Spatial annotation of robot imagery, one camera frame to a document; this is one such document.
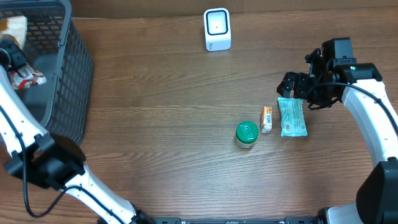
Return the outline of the red snack bar wrapper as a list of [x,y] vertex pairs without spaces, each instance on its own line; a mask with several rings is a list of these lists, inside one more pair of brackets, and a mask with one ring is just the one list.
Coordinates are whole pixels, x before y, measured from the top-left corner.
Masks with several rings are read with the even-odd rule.
[[28,63],[18,70],[8,72],[10,83],[15,90],[30,88],[32,85],[43,85],[46,77],[39,70],[34,70]]

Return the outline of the teal tissue packet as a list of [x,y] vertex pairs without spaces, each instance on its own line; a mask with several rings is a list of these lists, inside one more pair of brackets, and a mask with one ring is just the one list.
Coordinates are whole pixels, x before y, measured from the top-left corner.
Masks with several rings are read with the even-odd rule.
[[277,102],[280,111],[280,135],[282,137],[307,136],[307,127],[303,113],[303,100],[278,97]]

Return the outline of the orange snack packet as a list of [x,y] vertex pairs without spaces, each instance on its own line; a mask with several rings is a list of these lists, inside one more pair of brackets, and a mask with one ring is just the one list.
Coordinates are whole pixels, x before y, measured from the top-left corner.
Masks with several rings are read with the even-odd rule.
[[265,106],[261,114],[261,133],[269,134],[272,130],[272,108]]

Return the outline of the green lid seasoning jar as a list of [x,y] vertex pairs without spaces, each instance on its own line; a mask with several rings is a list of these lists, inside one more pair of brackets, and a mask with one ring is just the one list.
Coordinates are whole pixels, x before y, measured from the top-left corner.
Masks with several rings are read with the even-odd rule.
[[259,135],[259,129],[252,121],[239,123],[235,132],[235,143],[243,149],[250,149],[254,146]]

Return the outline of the white brown snack packet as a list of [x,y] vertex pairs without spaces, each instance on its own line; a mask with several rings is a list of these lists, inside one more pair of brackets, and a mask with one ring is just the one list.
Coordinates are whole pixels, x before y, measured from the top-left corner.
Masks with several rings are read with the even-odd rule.
[[21,50],[25,46],[27,18],[25,16],[1,19],[1,41],[11,39]]

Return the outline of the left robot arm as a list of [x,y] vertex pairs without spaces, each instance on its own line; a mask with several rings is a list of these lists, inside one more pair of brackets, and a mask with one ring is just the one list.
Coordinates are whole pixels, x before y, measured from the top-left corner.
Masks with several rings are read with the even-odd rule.
[[1,136],[11,158],[4,167],[22,180],[27,213],[37,218],[29,204],[28,184],[60,191],[53,209],[65,194],[84,203],[105,223],[153,223],[131,202],[109,189],[86,164],[79,145],[68,137],[47,131],[31,115],[14,91],[10,70],[26,64],[22,50],[11,39],[1,41]]

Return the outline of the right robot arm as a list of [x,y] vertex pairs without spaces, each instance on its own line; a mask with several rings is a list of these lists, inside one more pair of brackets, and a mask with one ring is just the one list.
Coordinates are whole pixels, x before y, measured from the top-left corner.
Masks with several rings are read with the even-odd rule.
[[287,72],[277,87],[284,98],[307,100],[310,110],[341,102],[369,149],[373,171],[354,202],[323,208],[314,223],[397,223],[397,113],[373,63],[358,63],[351,39],[333,38],[304,57],[308,73]]

